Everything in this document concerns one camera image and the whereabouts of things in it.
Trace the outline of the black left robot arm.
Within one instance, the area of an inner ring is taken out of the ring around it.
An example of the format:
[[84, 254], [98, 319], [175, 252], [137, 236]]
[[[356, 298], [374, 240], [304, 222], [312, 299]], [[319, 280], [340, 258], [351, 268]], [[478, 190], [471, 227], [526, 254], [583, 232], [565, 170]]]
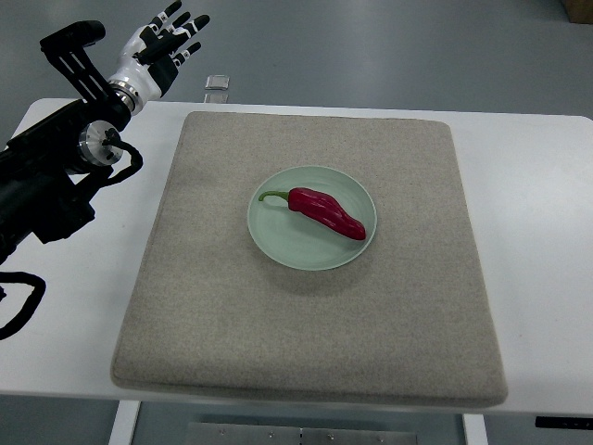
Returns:
[[94, 216], [90, 201], [105, 186], [117, 184], [142, 167], [132, 153], [129, 167], [114, 173], [108, 160], [92, 159], [82, 135], [93, 124], [107, 129], [99, 146], [122, 142], [118, 133], [130, 122], [129, 107], [95, 68], [84, 49], [106, 32], [97, 20], [77, 21], [41, 40], [41, 50], [81, 94], [10, 139], [1, 153], [1, 258], [12, 255], [34, 234], [46, 244], [80, 230]]

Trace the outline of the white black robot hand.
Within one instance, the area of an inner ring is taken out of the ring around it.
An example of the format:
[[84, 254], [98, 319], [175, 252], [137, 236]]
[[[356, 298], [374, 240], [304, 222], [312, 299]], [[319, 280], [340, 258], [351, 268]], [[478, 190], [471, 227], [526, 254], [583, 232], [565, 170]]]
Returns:
[[108, 82], [122, 91], [138, 110], [163, 97], [179, 74], [180, 67], [201, 48], [197, 34], [210, 22], [204, 14], [180, 13], [175, 1], [140, 27], [122, 48], [118, 68]]

